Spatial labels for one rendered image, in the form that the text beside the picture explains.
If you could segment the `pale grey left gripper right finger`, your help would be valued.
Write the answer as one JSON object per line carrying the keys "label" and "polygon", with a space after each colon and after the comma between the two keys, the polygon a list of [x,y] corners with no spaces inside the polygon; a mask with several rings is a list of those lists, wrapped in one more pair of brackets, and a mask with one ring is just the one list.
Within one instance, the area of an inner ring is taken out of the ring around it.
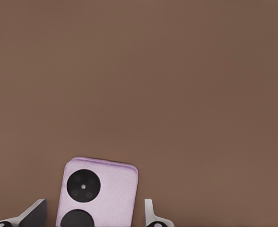
{"label": "pale grey left gripper right finger", "polygon": [[145,206],[145,227],[174,227],[171,220],[161,218],[154,213],[152,199],[144,200]]}

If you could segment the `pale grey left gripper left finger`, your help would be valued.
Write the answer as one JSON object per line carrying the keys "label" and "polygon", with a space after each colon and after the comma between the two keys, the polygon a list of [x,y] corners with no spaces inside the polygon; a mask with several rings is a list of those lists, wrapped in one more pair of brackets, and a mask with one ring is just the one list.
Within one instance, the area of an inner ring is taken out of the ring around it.
{"label": "pale grey left gripper left finger", "polygon": [[17,217],[0,221],[0,227],[45,227],[47,200],[38,199]]}

